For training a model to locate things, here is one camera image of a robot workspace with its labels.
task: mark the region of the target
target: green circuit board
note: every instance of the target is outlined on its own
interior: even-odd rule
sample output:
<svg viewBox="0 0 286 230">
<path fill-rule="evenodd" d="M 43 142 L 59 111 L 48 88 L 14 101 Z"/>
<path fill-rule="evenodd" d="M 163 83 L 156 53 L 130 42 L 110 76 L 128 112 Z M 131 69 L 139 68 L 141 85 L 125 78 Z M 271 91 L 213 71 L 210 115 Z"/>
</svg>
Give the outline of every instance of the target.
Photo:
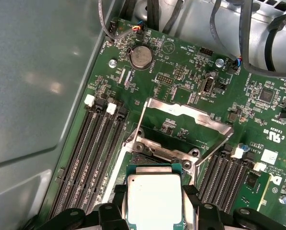
<svg viewBox="0 0 286 230">
<path fill-rule="evenodd" d="M 118 19 L 117 33 L 132 26 L 130 22 Z M 153 61 L 146 70 L 137 70 L 130 64 L 128 52 L 129 48 L 142 44 L 152 50 Z M 222 67 L 215 64 L 219 58 L 224 61 Z M 114 68 L 108 65 L 112 59 L 117 61 Z M 286 121 L 279 118 L 279 114 L 286 110 L 285 81 L 253 75 L 242 66 L 232 72 L 229 66 L 230 62 L 225 56 L 150 29 L 145 31 L 141 39 L 131 33 L 115 43 L 104 41 L 43 203 L 40 222 L 54 216 L 52 209 L 56 205 L 61 180 L 78 135 L 82 132 L 86 116 L 84 100 L 89 94 L 96 99 L 112 98 L 128 110 L 119 130 L 119 138 L 115 141 L 117 147 L 105 168 L 102 186 L 105 187 L 110 178 L 122 142 L 137 127 L 148 97 L 171 104 L 186 104 L 208 113 L 215 121 L 232 126 L 234 134 L 227 144 L 233 149 L 239 143 L 247 145 L 252 155 L 252 165 L 259 162 L 265 165 L 263 171 L 253 170 L 253 167 L 244 171 L 245 176 L 240 181 L 233 207 L 254 208 L 286 226 L 286 204 L 279 201 L 280 196 L 286 195 Z M 202 92 L 202 84 L 210 72 L 217 74 L 216 81 L 211 91 Z M 119 129 L 116 123 L 112 127 Z M 196 124 L 192 117 L 173 116 L 155 109 L 146 110 L 141 127 L 146 138 L 167 149 L 188 152 L 197 148 L 202 155 L 219 138 L 218 132 Z M 109 138 L 114 138 L 112 131 L 108 133 Z M 87 134 L 83 150 L 88 148 L 89 138 L 93 137 L 92 131 Z M 109 148 L 108 144 L 104 145 L 105 150 Z M 203 165 L 199 183 L 211 160 Z M 133 154 L 128 152 L 116 184 L 123 183 L 126 166 L 132 163 L 136 161 Z M 183 183 L 188 182 L 189 177 L 185 176 Z"/>
</svg>

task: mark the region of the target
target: screw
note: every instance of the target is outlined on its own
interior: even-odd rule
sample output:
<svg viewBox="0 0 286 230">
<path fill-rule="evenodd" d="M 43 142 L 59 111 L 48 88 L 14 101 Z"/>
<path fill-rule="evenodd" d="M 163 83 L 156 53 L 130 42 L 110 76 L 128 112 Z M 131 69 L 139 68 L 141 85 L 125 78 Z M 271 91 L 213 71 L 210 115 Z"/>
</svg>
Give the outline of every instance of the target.
<svg viewBox="0 0 286 230">
<path fill-rule="evenodd" d="M 278 200 L 281 204 L 286 205 L 286 195 L 281 195 Z"/>
<path fill-rule="evenodd" d="M 134 149 L 136 152 L 142 152 L 144 149 L 144 144 L 140 143 L 140 142 L 136 142 L 134 144 Z"/>
<path fill-rule="evenodd" d="M 115 59 L 109 61 L 110 68 L 115 68 L 118 65 L 118 62 Z"/>
<path fill-rule="evenodd" d="M 76 215 L 78 215 L 78 214 L 79 214 L 79 212 L 77 212 L 77 211 L 71 212 L 71 216 L 76 216 Z"/>
<path fill-rule="evenodd" d="M 210 204 L 205 204 L 204 208 L 206 208 L 206 209 L 213 209 L 212 205 L 210 205 Z"/>
<path fill-rule="evenodd" d="M 217 59 L 215 61 L 215 66 L 217 66 L 218 68 L 222 68 L 224 66 L 224 60 L 223 59 Z"/>
<path fill-rule="evenodd" d="M 188 160 L 185 160 L 183 163 L 182 163 L 182 167 L 185 169 L 185 170 L 189 170 L 191 168 L 191 162 L 188 161 Z"/>
<path fill-rule="evenodd" d="M 240 213 L 244 214 L 244 215 L 250 214 L 250 212 L 248 210 L 246 210 L 246 209 L 240 209 Z"/>
</svg>

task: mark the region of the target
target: mounting screw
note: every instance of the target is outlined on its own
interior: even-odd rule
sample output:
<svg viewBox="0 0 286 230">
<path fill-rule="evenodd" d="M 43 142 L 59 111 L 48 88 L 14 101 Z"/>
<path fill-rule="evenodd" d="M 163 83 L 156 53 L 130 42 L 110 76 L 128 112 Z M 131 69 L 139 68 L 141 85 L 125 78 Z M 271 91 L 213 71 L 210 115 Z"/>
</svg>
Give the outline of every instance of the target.
<svg viewBox="0 0 286 230">
<path fill-rule="evenodd" d="M 241 214 L 244 214 L 244 215 L 248 215 L 250 214 L 250 211 L 246 210 L 246 209 L 240 209 L 239 211 Z"/>
<path fill-rule="evenodd" d="M 218 68 L 222 68 L 224 66 L 224 60 L 219 58 L 215 61 L 215 66 L 217 66 Z"/>
<path fill-rule="evenodd" d="M 109 61 L 110 68 L 115 68 L 118 65 L 118 62 L 115 59 Z"/>
<path fill-rule="evenodd" d="M 286 205 L 286 195 L 281 195 L 278 200 L 281 204 Z"/>
<path fill-rule="evenodd" d="M 185 170 L 189 170 L 189 169 L 192 167 L 191 161 L 185 160 L 185 161 L 182 163 L 182 167 L 183 167 Z"/>
<path fill-rule="evenodd" d="M 204 208 L 206 208 L 206 209 L 213 209 L 212 205 L 210 205 L 210 204 L 205 204 Z"/>
<path fill-rule="evenodd" d="M 143 149 L 144 149 L 144 144 L 138 141 L 134 143 L 133 150 L 135 152 L 143 152 Z"/>
</svg>

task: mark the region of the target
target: chip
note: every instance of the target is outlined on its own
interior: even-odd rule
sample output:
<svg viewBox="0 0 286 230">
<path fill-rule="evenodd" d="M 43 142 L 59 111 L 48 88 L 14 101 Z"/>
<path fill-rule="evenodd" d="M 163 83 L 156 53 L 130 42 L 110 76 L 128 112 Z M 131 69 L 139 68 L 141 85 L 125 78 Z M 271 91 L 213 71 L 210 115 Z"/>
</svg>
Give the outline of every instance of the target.
<svg viewBox="0 0 286 230">
<path fill-rule="evenodd" d="M 258 175 L 250 172 L 245 183 L 250 188 L 254 188 L 255 185 L 256 185 L 257 180 L 258 180 Z"/>
<path fill-rule="evenodd" d="M 266 103 L 271 103 L 273 95 L 274 95 L 273 91 L 263 88 L 262 93 L 259 96 L 259 100 Z"/>
<path fill-rule="evenodd" d="M 235 122 L 238 118 L 238 114 L 231 112 L 228 116 L 229 121 Z"/>
</svg>

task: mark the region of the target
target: ram slot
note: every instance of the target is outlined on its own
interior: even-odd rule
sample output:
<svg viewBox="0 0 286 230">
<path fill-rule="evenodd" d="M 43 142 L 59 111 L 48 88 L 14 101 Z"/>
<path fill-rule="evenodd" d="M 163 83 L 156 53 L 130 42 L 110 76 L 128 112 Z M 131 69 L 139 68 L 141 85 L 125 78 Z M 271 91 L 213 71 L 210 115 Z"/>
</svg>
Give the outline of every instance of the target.
<svg viewBox="0 0 286 230">
<path fill-rule="evenodd" d="M 74 176 L 77 167 L 78 167 L 78 157 L 81 153 L 81 150 L 83 148 L 83 145 L 85 143 L 86 137 L 89 133 L 89 129 L 91 127 L 91 124 L 94 122 L 96 117 L 94 117 L 94 112 L 91 112 L 90 110 L 86 111 L 82 125 L 79 130 L 78 138 L 76 140 L 76 144 L 72 150 L 71 158 L 68 161 L 68 164 L 66 166 L 66 169 L 64 171 L 64 177 L 61 181 L 59 191 L 56 195 L 54 204 L 51 208 L 50 214 L 48 218 L 52 218 L 58 213 L 62 211 L 62 206 L 64 204 L 64 201 L 66 200 L 68 189 L 69 189 L 69 183 L 68 181 L 72 179 Z"/>
<path fill-rule="evenodd" d="M 96 179 L 99 176 L 97 169 L 101 160 L 101 155 L 105 147 L 107 138 L 111 131 L 113 122 L 114 119 L 112 117 L 105 117 L 101 130 L 98 133 L 99 138 L 97 138 L 96 140 L 97 141 L 96 151 L 94 152 L 93 159 L 89 167 L 88 177 L 85 180 L 83 192 L 81 193 L 81 196 L 79 198 L 78 208 L 81 208 L 84 211 L 86 211 L 86 207 L 90 200 L 90 196 L 94 193 Z"/>
<path fill-rule="evenodd" d="M 202 199 L 203 197 L 203 194 L 205 193 L 206 191 L 206 187 L 208 185 L 208 182 L 210 181 L 210 176 L 212 175 L 213 171 L 214 171 L 214 165 L 215 163 L 217 162 L 217 159 L 218 159 L 218 156 L 214 155 L 211 160 L 209 161 L 208 163 L 208 166 L 205 170 L 205 173 L 204 173 L 204 176 L 203 176 L 203 180 L 200 184 L 200 187 L 199 187 L 199 191 L 200 191 L 200 196 L 199 198 Z"/>
<path fill-rule="evenodd" d="M 99 116 L 96 125 L 93 128 L 91 138 L 89 139 L 88 147 L 85 149 L 84 152 L 84 158 L 82 160 L 82 163 L 79 167 L 78 173 L 76 174 L 75 181 L 73 183 L 73 187 L 70 191 L 70 196 L 67 202 L 65 202 L 64 209 L 76 207 L 76 203 L 78 201 L 78 198 L 80 196 L 80 192 L 82 191 L 82 187 L 84 185 L 84 180 L 86 178 L 86 173 L 89 167 L 89 160 L 91 155 L 89 152 L 93 149 L 93 144 L 95 143 L 95 140 L 97 138 L 98 131 L 101 127 L 101 124 L 105 118 L 105 111 L 102 111 L 102 113 L 97 114 Z"/>
<path fill-rule="evenodd" d="M 107 173 L 108 173 L 108 168 L 110 165 L 110 162 L 112 160 L 113 154 L 115 152 L 116 146 L 118 144 L 119 138 L 121 136 L 123 127 L 124 127 L 124 122 L 123 120 L 125 120 L 125 116 L 127 116 L 127 111 L 124 112 L 124 108 L 121 108 L 119 110 L 119 112 L 121 112 L 121 116 L 117 117 L 117 124 L 116 124 L 116 128 L 113 131 L 113 138 L 110 141 L 110 143 L 108 142 L 109 145 L 109 151 L 108 154 L 106 155 L 106 159 L 104 161 L 102 161 L 102 163 L 100 164 L 100 177 L 98 178 L 96 185 L 95 185 L 95 192 L 91 197 L 91 202 L 89 202 L 88 204 L 88 208 L 87 208 L 87 212 L 86 213 L 91 213 L 93 211 L 94 206 L 96 205 L 97 200 L 99 199 L 99 195 L 101 190 L 103 190 L 103 186 L 104 186 L 104 182 L 105 182 L 105 178 L 108 177 Z"/>
<path fill-rule="evenodd" d="M 236 165 L 233 161 L 229 161 L 224 172 L 223 178 L 221 179 L 221 183 L 217 189 L 216 196 L 214 197 L 213 204 L 218 205 L 219 207 L 222 206 L 224 197 L 228 191 L 228 185 L 232 181 L 233 172 L 235 171 Z"/>
<path fill-rule="evenodd" d="M 214 179 L 214 187 L 211 189 L 211 193 L 208 198 L 209 203 L 215 203 L 215 200 L 219 197 L 221 191 L 221 182 L 225 179 L 225 172 L 229 166 L 229 160 L 222 158 L 222 164 L 218 169 L 216 178 Z"/>
<path fill-rule="evenodd" d="M 220 180 L 219 173 L 221 171 L 221 168 L 223 167 L 224 160 L 225 159 L 223 159 L 223 157 L 220 156 L 214 166 L 214 170 L 211 175 L 211 180 L 209 181 L 207 189 L 205 193 L 203 194 L 203 198 L 202 198 L 203 203 L 210 202 L 210 196 L 212 194 L 212 191 L 215 190 L 215 187 L 219 183 L 219 180 Z"/>
<path fill-rule="evenodd" d="M 230 210 L 233 207 L 233 204 L 235 203 L 237 193 L 240 189 L 241 182 L 243 181 L 243 178 L 245 177 L 246 171 L 247 171 L 247 167 L 245 167 L 244 165 L 240 165 L 240 170 L 238 174 L 236 175 L 234 183 L 233 183 L 233 189 L 231 191 L 230 196 L 228 196 L 227 202 L 225 202 L 226 204 L 225 208 L 223 208 L 223 210 L 226 213 L 230 213 Z"/>
</svg>

